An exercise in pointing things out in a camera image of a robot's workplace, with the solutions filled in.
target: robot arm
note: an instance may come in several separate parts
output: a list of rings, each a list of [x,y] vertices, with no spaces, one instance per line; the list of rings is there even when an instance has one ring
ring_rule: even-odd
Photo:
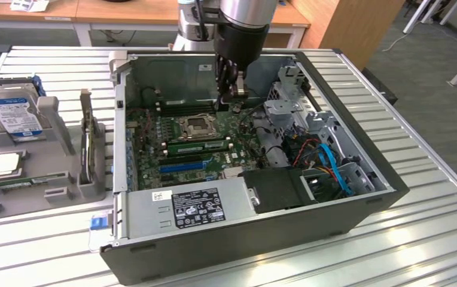
[[[187,7],[180,9],[182,36],[191,41],[214,40],[220,103],[247,98],[246,70],[259,58],[275,8],[276,0],[195,0],[191,13]],[[187,18],[192,25],[184,25]]]

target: slatted metal surface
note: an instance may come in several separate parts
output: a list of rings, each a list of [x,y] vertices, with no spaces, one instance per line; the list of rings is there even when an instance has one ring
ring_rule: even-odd
[[[457,177],[343,57],[330,50],[304,53],[410,193],[342,236],[139,286],[457,285]],[[107,55],[108,48],[13,47],[0,55],[0,75],[37,72],[48,94],[60,99],[67,124],[80,118],[79,89],[92,89],[95,115],[108,125],[109,164],[113,92]],[[0,286],[119,286],[87,248],[91,215],[109,206],[105,199],[0,219]]]

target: paper on desk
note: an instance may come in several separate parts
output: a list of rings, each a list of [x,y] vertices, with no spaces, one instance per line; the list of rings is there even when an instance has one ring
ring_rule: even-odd
[[[11,10],[25,12],[43,12],[45,11],[48,0],[12,0]]]

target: power supply label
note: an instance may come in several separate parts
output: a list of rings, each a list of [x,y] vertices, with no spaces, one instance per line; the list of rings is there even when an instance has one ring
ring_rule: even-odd
[[[216,188],[174,194],[172,205],[178,228],[226,220]]]
[[[24,97],[0,99],[0,123],[7,133],[15,136],[33,136],[43,132],[37,117],[29,109]]]

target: green circuit board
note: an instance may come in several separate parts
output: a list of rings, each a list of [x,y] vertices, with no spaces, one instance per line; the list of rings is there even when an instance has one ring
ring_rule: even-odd
[[[268,166],[266,157],[258,157],[260,143],[255,133],[243,133],[238,128],[240,114],[231,111],[215,114],[199,114],[190,116],[208,118],[215,133],[207,135],[208,139],[180,139],[183,135],[180,122],[184,117],[163,117],[155,110],[129,110],[125,117],[125,128],[131,138],[133,149],[132,166],[139,190],[167,187],[194,182],[211,181],[223,178],[226,168],[242,167],[243,170],[254,170]],[[184,170],[178,172],[162,172],[164,161],[180,161],[195,157],[202,161],[203,169]]]

